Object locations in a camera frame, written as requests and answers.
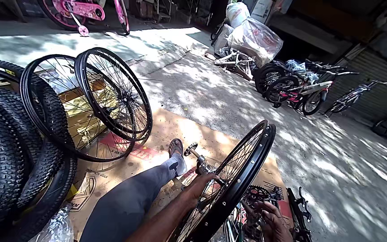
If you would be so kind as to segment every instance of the person's arm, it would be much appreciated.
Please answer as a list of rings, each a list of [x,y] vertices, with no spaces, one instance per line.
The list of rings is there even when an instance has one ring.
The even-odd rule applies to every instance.
[[[143,223],[126,242],[165,242],[183,217],[195,208],[206,184],[216,178],[212,173],[197,176],[161,212]]]

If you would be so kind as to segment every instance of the debris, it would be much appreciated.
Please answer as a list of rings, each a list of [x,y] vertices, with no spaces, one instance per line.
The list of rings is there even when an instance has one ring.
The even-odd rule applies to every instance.
[[[210,53],[205,53],[204,56],[212,61],[216,60],[216,57]]]

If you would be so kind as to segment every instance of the concrete floor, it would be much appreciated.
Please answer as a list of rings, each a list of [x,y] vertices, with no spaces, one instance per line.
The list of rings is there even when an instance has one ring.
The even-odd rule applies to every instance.
[[[314,241],[387,241],[387,140],[341,115],[274,109],[252,82],[195,53],[145,78],[153,105],[235,138],[275,124],[271,152],[286,185],[304,188]]]
[[[76,56],[101,46],[127,61],[169,45],[191,48],[179,61],[139,77],[151,105],[239,139],[267,119],[277,126],[271,151],[286,185],[304,188],[314,240],[387,241],[387,140],[343,116],[305,118],[285,105],[272,108],[252,83],[201,56],[208,35],[196,28],[139,22],[137,29],[129,37],[97,32],[83,38],[48,19],[3,21],[0,59],[25,66],[45,54]]]

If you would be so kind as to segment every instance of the chainring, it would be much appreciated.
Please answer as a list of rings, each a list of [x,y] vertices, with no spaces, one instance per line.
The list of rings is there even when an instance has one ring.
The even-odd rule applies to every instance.
[[[270,192],[260,186],[250,185],[243,195],[244,201],[253,209],[255,202],[270,201]]]

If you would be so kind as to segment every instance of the training wheel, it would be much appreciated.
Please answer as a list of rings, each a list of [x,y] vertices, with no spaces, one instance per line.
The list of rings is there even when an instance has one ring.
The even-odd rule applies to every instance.
[[[84,25],[80,25],[77,30],[79,31],[81,36],[87,37],[89,36],[89,30]]]

